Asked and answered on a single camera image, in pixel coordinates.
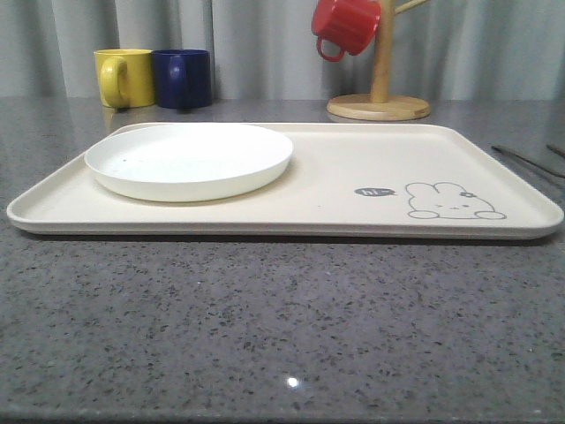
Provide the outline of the white round plate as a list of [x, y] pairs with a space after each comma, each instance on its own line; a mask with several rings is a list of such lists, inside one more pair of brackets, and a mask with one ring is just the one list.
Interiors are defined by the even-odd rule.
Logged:
[[259, 189], [285, 172], [293, 151], [287, 136], [264, 127], [184, 123], [111, 135], [84, 159], [95, 179], [114, 193], [187, 202]]

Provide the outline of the silver metal fork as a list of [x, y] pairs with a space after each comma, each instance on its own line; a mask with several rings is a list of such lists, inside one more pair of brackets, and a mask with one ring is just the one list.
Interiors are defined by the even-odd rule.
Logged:
[[516, 160], [521, 161], [523, 163], [527, 163], [527, 164], [533, 166], [534, 168], [542, 170], [545, 173], [547, 173], [547, 174], [549, 174], [553, 177], [564, 178], [564, 172], [563, 171], [553, 169], [553, 168], [549, 167], [548, 165], [542, 163], [541, 161], [536, 160], [536, 159], [532, 159], [529, 156], [527, 156], [523, 153], [520, 153], [520, 152], [518, 152], [518, 151], [516, 151], [512, 148], [504, 147], [504, 146], [501, 146], [501, 145], [492, 145], [491, 149], [498, 152], [498, 153], [501, 153], [505, 156], [512, 157], [513, 159], [516, 159]]

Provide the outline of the cream rabbit serving tray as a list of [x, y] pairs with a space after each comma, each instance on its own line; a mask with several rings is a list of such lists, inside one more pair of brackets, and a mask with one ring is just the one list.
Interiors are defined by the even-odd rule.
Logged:
[[259, 190], [161, 203], [112, 193], [77, 157], [7, 208], [40, 234], [242, 234], [537, 239], [562, 209], [447, 127], [277, 123], [290, 166]]

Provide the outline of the wooden mug tree stand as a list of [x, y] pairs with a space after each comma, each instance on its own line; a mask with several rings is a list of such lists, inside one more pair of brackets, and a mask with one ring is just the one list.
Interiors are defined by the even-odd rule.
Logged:
[[389, 93], [395, 17], [425, 2], [426, 0], [406, 1], [395, 6], [394, 1], [380, 1], [381, 19], [377, 30], [370, 91], [368, 94], [341, 95], [330, 99], [327, 104], [330, 114], [371, 121], [406, 121], [430, 114], [431, 107], [427, 101]]

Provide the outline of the dark blue mug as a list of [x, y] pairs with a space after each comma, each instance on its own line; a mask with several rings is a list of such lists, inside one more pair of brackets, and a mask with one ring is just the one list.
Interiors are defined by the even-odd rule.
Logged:
[[151, 52], [155, 101], [167, 109], [195, 109], [212, 104], [210, 53], [204, 49], [158, 49]]

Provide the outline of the red ribbed mug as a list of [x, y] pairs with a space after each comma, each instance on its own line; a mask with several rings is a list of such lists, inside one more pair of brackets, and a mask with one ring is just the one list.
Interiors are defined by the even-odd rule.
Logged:
[[378, 1], [320, 0], [311, 24], [319, 55], [329, 62], [357, 56], [376, 35], [380, 16]]

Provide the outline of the yellow mug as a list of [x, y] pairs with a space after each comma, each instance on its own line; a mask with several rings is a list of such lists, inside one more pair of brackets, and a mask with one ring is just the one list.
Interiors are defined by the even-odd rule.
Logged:
[[114, 109], [155, 103], [150, 49], [100, 49], [94, 52], [102, 105]]

